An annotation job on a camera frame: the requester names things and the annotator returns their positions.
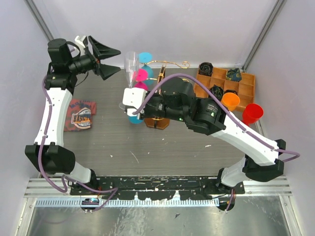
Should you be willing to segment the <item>clear wine glass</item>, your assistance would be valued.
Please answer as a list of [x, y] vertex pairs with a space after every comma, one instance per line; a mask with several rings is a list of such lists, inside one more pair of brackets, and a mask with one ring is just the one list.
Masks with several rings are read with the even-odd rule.
[[138, 69], [139, 69], [139, 55], [134, 51], [127, 52], [125, 55], [125, 61], [124, 61], [125, 77], [128, 84], [127, 90], [133, 88]]

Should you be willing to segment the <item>orange wine glass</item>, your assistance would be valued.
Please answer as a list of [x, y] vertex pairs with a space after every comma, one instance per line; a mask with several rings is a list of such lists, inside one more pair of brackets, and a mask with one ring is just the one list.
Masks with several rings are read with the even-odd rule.
[[240, 103], [238, 95], [232, 92], [227, 92], [223, 95], [221, 103], [229, 110], [234, 111]]

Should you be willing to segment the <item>red wine glass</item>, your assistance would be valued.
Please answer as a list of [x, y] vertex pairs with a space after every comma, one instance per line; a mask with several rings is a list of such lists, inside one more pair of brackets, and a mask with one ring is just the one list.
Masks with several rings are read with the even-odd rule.
[[242, 123], [249, 126], [256, 123], [264, 115], [263, 108], [255, 103], [249, 104], [242, 114]]

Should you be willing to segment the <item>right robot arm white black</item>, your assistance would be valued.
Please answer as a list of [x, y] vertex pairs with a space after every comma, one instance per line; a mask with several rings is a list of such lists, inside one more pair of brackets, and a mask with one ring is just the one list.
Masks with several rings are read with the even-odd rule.
[[180, 76], [161, 83], [162, 93], [132, 88], [134, 107], [128, 114], [138, 119], [167, 118], [183, 122], [193, 132], [219, 138], [244, 153], [234, 165], [219, 170], [216, 188], [228, 193], [234, 186], [251, 179], [269, 182], [284, 173], [284, 162], [279, 159], [283, 140], [269, 140], [245, 127], [214, 96], [197, 97], [193, 85]]

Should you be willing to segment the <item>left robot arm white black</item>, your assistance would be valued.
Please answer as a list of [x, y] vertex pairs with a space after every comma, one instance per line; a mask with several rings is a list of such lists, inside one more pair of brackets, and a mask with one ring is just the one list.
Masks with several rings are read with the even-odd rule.
[[120, 71], [117, 66], [102, 64], [121, 54], [121, 51], [105, 46], [92, 36], [76, 36], [74, 42], [63, 38], [48, 42], [50, 63], [42, 81], [45, 108], [39, 132], [34, 144], [25, 147], [25, 155], [52, 187], [58, 187], [49, 175], [60, 175], [62, 182], [72, 181], [88, 195], [99, 192], [95, 172], [79, 164], [75, 154], [64, 147], [63, 130], [66, 113], [77, 83], [77, 75], [92, 71], [103, 80]]

